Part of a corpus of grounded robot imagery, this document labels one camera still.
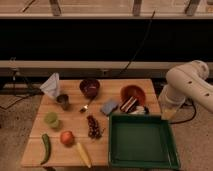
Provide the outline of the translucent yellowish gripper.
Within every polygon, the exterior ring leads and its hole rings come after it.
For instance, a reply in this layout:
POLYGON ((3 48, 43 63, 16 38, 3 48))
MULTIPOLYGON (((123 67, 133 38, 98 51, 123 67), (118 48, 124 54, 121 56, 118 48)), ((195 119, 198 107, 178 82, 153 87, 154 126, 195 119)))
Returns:
POLYGON ((161 105, 162 109, 162 119, 163 120, 171 120, 174 115, 177 113, 178 109, 180 108, 179 105, 164 103, 161 105))

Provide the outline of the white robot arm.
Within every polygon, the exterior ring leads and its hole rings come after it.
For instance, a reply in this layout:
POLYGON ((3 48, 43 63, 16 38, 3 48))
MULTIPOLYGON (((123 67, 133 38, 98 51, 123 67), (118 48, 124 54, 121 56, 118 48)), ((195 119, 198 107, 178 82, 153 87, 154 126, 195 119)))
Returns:
POLYGON ((171 68, 166 73, 167 84, 158 97, 161 118, 171 120, 187 98, 213 113, 213 85, 206 81, 208 76, 209 67, 200 60, 171 68))

